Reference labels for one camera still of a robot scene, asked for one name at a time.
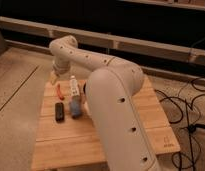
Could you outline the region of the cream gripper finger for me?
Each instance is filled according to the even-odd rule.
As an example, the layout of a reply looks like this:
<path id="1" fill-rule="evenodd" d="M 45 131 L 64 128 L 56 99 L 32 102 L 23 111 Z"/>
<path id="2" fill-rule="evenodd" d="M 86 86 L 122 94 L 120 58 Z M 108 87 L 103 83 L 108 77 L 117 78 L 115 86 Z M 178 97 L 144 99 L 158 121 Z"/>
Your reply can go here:
<path id="1" fill-rule="evenodd" d="M 56 73 L 51 73 L 50 74 L 50 83 L 55 84 L 58 80 L 59 76 Z"/>

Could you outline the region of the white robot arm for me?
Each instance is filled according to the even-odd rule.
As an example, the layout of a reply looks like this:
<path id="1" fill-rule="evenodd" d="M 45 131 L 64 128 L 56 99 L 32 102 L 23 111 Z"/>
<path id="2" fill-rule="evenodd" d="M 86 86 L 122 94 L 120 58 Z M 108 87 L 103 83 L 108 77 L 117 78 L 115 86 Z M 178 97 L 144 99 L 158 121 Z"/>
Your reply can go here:
<path id="1" fill-rule="evenodd" d="M 132 96 L 140 91 L 144 74 L 128 60 L 80 49 L 73 36 L 50 42 L 57 75 L 75 62 L 91 71 L 85 96 L 110 171 L 161 171 Z"/>

